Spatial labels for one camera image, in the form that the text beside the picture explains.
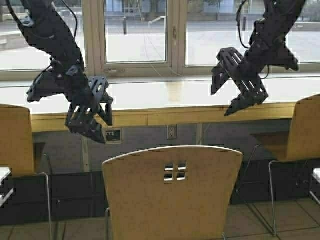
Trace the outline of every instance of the window pane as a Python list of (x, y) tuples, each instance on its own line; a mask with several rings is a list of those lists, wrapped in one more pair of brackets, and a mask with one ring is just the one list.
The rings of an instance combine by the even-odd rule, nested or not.
[[(66, 0), (66, 2), (78, 17), (76, 43), (82, 51), (84, 61), (86, 61), (81, 0)], [(11, 4), (15, 13), (22, 19), (26, 15), (26, 10), (21, 1), (11, 0)], [(76, 21), (73, 15), (61, 0), (56, 0), (55, 6), (62, 19), (74, 32)], [(0, 6), (0, 63), (0, 70), (38, 70), (45, 69), (50, 64), (50, 55), (27, 44), (6, 4)]]
[(105, 0), (106, 59), (167, 60), (167, 0)]
[[(222, 48), (234, 47), (242, 54), (246, 52), (240, 43), (236, 22), (240, 3), (241, 0), (188, 0), (187, 65), (215, 66)], [(249, 45), (254, 22), (263, 18), (264, 12), (263, 0), (248, 0), (242, 8), (241, 35), (245, 45)], [(303, 15), (287, 36), (287, 46), (301, 63), (320, 62), (319, 13), (320, 2), (307, 0)]]

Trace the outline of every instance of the window sill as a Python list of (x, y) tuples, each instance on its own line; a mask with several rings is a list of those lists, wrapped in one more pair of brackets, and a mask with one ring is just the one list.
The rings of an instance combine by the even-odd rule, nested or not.
[[(269, 79), (296, 79), (296, 78), (319, 78), (320, 72), (312, 73), (272, 73)], [(211, 81), (211, 75), (200, 76), (175, 76), (175, 77), (110, 77), (109, 84), (130, 84), (130, 83), (159, 83), (159, 82), (194, 82), (194, 81)], [(29, 81), (0, 81), (0, 88), (21, 88), (29, 87), (33, 80)]]

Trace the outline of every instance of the metal chair leg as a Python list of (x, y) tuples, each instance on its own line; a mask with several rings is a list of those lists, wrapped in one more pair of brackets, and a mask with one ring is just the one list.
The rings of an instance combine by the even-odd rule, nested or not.
[(43, 156), (46, 158), (46, 162), (47, 162), (47, 164), (48, 164), (48, 169), (49, 169), (49, 174), (50, 174), (50, 175), (54, 174), (54, 172), (53, 172), (53, 170), (52, 170), (52, 165), (51, 165), (50, 156), (49, 156), (47, 153), (43, 154)]
[(250, 166), (250, 164), (251, 164), (252, 159), (254, 158), (254, 155), (255, 155), (255, 153), (256, 153), (257, 148), (259, 148), (259, 147), (261, 147), (261, 146), (262, 146), (262, 144), (257, 144), (257, 145), (254, 146), (254, 149), (253, 149), (252, 152), (251, 152), (251, 156), (250, 156), (249, 161), (248, 161), (248, 163), (247, 163), (247, 165), (246, 165), (246, 168), (244, 169), (243, 176), (242, 176), (242, 178), (241, 178), (241, 180), (240, 180), (240, 182), (239, 182), (239, 186), (236, 188), (236, 192), (237, 192), (237, 193), (239, 193), (239, 190), (240, 190), (240, 188), (242, 187), (242, 185), (243, 185), (243, 183), (244, 183), (245, 177), (246, 177), (246, 175), (247, 175), (247, 171), (248, 171), (248, 169), (249, 169), (249, 166)]
[(38, 173), (37, 175), (43, 175), (43, 176), (45, 177), (47, 203), (48, 203), (49, 235), (50, 235), (50, 240), (53, 240), (52, 220), (51, 220), (51, 198), (50, 198), (49, 176), (48, 176), (48, 174), (46, 174), (45, 172)]
[(295, 182), (295, 185), (297, 186), (297, 187), (299, 187), (299, 178), (300, 178), (300, 176), (301, 176), (301, 174), (302, 174), (302, 172), (303, 172), (303, 170), (305, 169), (305, 167), (307, 166), (307, 164), (308, 164), (308, 160), (306, 160), (305, 161), (305, 163), (304, 163), (304, 165), (303, 165), (303, 167), (300, 169), (300, 171), (299, 171), (299, 173), (297, 174), (297, 176), (296, 176), (296, 182)]
[(309, 194), (311, 199), (313, 199), (317, 204), (320, 205), (320, 199), (312, 192), (312, 182), (313, 182), (313, 174), (310, 175), (310, 183), (309, 183)]
[(277, 225), (276, 225), (276, 210), (275, 210), (275, 197), (274, 197), (274, 187), (273, 187), (273, 181), (272, 181), (272, 171), (271, 171), (271, 165), (273, 163), (276, 163), (277, 161), (271, 161), (269, 163), (269, 176), (270, 176), (270, 191), (271, 191), (271, 201), (272, 201), (272, 217), (273, 217), (273, 235), (277, 236)]
[(104, 240), (109, 240), (109, 212), (110, 212), (110, 208), (108, 207), (105, 210), (105, 238), (104, 238)]

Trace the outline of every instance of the window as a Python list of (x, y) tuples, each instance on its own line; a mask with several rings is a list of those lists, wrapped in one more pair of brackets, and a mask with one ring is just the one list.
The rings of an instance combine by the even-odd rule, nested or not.
[(167, 0), (105, 0), (106, 61), (167, 60)]
[[(235, 47), (242, 54), (245, 53), (235, 21), (240, 3), (240, 0), (188, 0), (187, 66), (216, 65), (216, 56), (221, 48)], [(263, 0), (248, 0), (242, 8), (241, 35), (247, 46), (254, 22), (263, 18), (264, 12)], [(287, 46), (301, 63), (320, 62), (319, 12), (320, 2), (307, 0), (301, 17), (287, 36)]]
[[(11, 1), (22, 18), (26, 11), (20, 0)], [(73, 16), (61, 0), (54, 3), (74, 30)], [(79, 20), (76, 42), (88, 75), (210, 76), (221, 48), (235, 47), (245, 53), (235, 21), (241, 0), (67, 0), (67, 3)], [(243, 7), (241, 36), (246, 45), (254, 22), (264, 12), (263, 0), (248, 0)], [(320, 69), (319, 12), (320, 2), (307, 0), (301, 17), (287, 36), (288, 47), (301, 62), (301, 72)], [(31, 81), (50, 64), (49, 57), (27, 45), (7, 7), (2, 5), (0, 80)], [(277, 67), (272, 72), (288, 73)]]
[[(61, 0), (54, 2), (57, 12), (74, 32), (75, 19), (73, 15)], [(66, 2), (79, 20), (76, 42), (85, 60), (82, 3), (81, 0), (66, 0)], [(20, 0), (11, 0), (11, 4), (20, 19), (26, 16), (27, 12)], [(6, 5), (0, 6), (0, 63), (0, 70), (41, 70), (50, 64), (50, 55), (27, 44)]]

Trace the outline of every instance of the window frame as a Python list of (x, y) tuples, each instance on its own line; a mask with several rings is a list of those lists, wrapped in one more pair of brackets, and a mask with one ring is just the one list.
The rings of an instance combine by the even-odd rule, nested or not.
[[(182, 27), (179, 29), (180, 51), (179, 51), (179, 57), (178, 57), (178, 61), (179, 61), (178, 73), (182, 76), (212, 75), (212, 69), (215, 67), (214, 65), (186, 65), (188, 0), (181, 0), (179, 9), (180, 9), (179, 25)], [(301, 62), (299, 66), (300, 66), (299, 73), (301, 74), (320, 72), (320, 60), (319, 62)], [(267, 72), (268, 72), (268, 69), (266, 67), (262, 73), (267, 73)], [(275, 74), (287, 73), (289, 75), (294, 71), (285, 70), (283, 67), (271, 66), (270, 72)]]
[(179, 7), (180, 0), (167, 0), (166, 13), (166, 61), (143, 61), (143, 62), (107, 62), (107, 40), (105, 26), (105, 0), (98, 3), (98, 24), (100, 29), (99, 46), (100, 55), (100, 74), (108, 77), (168, 77), (175, 76), (178, 71), (175, 66), (177, 59), (173, 39), (174, 26), (179, 22), (179, 18), (174, 12)]
[[(84, 34), (84, 48), (85, 48), (85, 74), (94, 75), (94, 61), (93, 61), (93, 35), (91, 34), (91, 0), (82, 0), (82, 17), (83, 17), (83, 34)], [(0, 70), (1, 81), (28, 81), (32, 82), (43, 69), (14, 69), (14, 70)]]

